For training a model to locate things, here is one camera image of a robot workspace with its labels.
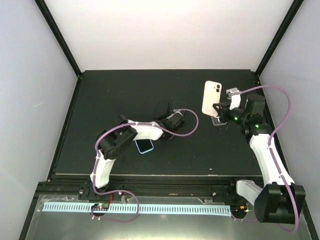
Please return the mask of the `pink phone case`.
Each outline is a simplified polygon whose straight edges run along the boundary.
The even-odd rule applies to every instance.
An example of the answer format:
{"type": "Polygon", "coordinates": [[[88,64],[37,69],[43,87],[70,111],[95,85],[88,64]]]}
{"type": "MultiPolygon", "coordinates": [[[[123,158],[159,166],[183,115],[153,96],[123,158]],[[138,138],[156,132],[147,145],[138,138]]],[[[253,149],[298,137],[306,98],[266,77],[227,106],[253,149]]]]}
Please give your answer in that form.
{"type": "Polygon", "coordinates": [[[213,104],[220,102],[222,84],[215,81],[207,80],[204,84],[203,100],[201,111],[203,114],[217,118],[218,113],[213,104]]]}

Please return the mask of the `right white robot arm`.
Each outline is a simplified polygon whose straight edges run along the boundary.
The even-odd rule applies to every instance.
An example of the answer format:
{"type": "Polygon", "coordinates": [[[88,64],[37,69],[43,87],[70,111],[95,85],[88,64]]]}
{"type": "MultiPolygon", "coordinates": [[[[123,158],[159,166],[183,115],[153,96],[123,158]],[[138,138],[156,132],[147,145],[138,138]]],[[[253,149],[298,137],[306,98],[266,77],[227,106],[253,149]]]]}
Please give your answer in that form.
{"type": "Polygon", "coordinates": [[[260,167],[263,187],[252,180],[238,180],[228,187],[228,198],[234,202],[245,198],[261,223],[297,224],[306,192],[303,186],[295,184],[277,152],[270,126],[264,122],[265,98],[249,94],[244,109],[235,106],[235,95],[230,100],[212,107],[221,122],[232,121],[241,127],[260,167]]]}

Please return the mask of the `teal phone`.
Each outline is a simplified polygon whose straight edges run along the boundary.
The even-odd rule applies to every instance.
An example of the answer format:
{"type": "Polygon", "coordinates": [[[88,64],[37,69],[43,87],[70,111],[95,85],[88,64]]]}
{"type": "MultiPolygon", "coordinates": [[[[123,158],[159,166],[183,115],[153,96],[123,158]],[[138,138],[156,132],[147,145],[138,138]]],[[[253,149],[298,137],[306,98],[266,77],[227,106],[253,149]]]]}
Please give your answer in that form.
{"type": "Polygon", "coordinates": [[[185,111],[184,109],[187,107],[187,104],[182,101],[174,101],[173,106],[172,106],[172,111],[173,112],[180,112],[182,116],[184,116],[185,111]]]}

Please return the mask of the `clear phone case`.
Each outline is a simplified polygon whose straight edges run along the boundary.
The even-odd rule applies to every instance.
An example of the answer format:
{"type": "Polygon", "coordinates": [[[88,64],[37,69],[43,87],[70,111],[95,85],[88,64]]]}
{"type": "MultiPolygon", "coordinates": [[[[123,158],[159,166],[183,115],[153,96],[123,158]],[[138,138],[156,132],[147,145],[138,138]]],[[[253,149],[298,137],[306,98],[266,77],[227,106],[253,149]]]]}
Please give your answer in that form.
{"type": "Polygon", "coordinates": [[[224,126],[224,125],[226,125],[227,123],[226,122],[221,122],[220,121],[220,117],[217,115],[217,116],[212,116],[211,117],[211,121],[212,121],[212,124],[214,125],[214,126],[224,126]]]}

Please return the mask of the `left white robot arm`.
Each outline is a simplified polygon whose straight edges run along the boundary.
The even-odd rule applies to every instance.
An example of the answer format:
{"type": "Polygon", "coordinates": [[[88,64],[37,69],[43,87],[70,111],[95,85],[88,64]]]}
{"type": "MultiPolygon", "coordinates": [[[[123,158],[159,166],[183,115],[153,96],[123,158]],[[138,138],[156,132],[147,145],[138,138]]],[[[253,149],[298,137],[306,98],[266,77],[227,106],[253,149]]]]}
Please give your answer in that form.
{"type": "Polygon", "coordinates": [[[93,171],[90,174],[92,185],[89,193],[97,200],[103,199],[108,192],[110,174],[116,158],[130,146],[132,142],[167,140],[173,132],[185,125],[181,111],[152,122],[136,122],[120,117],[118,128],[102,132],[97,138],[95,146],[97,153],[93,171]]]}

